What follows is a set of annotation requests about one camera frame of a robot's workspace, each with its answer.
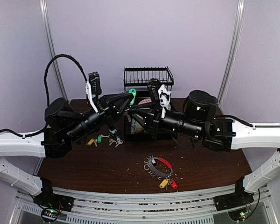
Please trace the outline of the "large grey red keyring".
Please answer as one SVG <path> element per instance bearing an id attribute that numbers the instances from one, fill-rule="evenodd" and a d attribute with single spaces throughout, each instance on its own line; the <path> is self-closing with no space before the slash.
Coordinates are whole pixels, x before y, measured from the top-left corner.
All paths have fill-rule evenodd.
<path id="1" fill-rule="evenodd" d="M 152 177 L 170 179 L 173 175 L 172 164 L 162 157 L 149 156 L 144 159 L 143 168 Z"/>

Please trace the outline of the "yellow tag key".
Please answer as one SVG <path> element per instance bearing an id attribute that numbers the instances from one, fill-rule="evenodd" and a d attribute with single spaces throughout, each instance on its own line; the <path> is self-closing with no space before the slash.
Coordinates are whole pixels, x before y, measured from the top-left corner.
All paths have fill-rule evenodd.
<path id="1" fill-rule="evenodd" d="M 164 179 L 164 180 L 162 180 L 162 182 L 159 184 L 159 187 L 160 187 L 161 189 L 164 189 L 164 188 L 166 188 L 167 185 L 168 185 L 168 179 Z"/>

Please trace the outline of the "red tag key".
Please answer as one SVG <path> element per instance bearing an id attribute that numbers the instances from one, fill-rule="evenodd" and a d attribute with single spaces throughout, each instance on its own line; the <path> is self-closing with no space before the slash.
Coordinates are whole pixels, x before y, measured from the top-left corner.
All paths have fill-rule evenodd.
<path id="1" fill-rule="evenodd" d="M 171 179 L 169 181 L 169 185 L 173 188 L 173 189 L 178 189 L 178 185 L 177 183 L 175 182 L 175 180 Z"/>

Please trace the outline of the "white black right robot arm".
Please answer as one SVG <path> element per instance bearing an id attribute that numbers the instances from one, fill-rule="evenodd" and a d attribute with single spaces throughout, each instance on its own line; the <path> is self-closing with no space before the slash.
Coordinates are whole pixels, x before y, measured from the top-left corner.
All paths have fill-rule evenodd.
<path id="1" fill-rule="evenodd" d="M 201 141 L 217 152 L 244 148 L 275 148 L 273 155 L 252 173 L 240 178 L 230 202 L 240 206 L 248 194 L 280 174 L 280 123 L 249 123 L 231 115 L 216 115 L 216 97 L 194 90 L 184 100 L 182 112 L 165 109 L 161 101 L 134 105 L 128 111 L 151 135 L 164 131 Z"/>

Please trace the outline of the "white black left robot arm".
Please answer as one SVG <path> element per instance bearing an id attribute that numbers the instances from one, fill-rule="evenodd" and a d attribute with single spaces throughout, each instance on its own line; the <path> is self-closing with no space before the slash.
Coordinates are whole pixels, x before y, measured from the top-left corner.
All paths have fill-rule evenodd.
<path id="1" fill-rule="evenodd" d="M 12 186 L 21 188 L 40 198 L 47 207 L 54 207 L 58 198 L 53 194 L 51 182 L 31 176 L 9 164 L 5 156 L 33 156 L 61 158 L 72 150 L 72 144 L 80 144 L 88 135 L 120 120 L 133 99 L 131 93 L 104 95 L 84 113 L 78 113 L 64 98 L 54 100 L 45 110 L 45 122 L 49 128 L 35 133 L 0 132 L 0 178 Z"/>

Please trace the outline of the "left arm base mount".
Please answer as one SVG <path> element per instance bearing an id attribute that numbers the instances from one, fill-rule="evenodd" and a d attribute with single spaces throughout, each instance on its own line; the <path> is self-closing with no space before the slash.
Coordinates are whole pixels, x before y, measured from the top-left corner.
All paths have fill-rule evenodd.
<path id="1" fill-rule="evenodd" d="M 41 218 L 46 223 L 55 222 L 62 215 L 63 211 L 71 212 L 74 198 L 53 194 L 52 197 L 31 196 L 33 202 L 41 208 Z"/>

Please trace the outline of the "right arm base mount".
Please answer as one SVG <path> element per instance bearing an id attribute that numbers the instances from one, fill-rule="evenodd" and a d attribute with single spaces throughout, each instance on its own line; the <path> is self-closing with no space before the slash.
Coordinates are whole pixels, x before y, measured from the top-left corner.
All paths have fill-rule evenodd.
<path id="1" fill-rule="evenodd" d="M 250 215 L 254 201 L 253 194 L 230 193 L 214 197 L 214 203 L 217 211 L 227 210 L 227 214 L 232 221 L 245 221 Z"/>

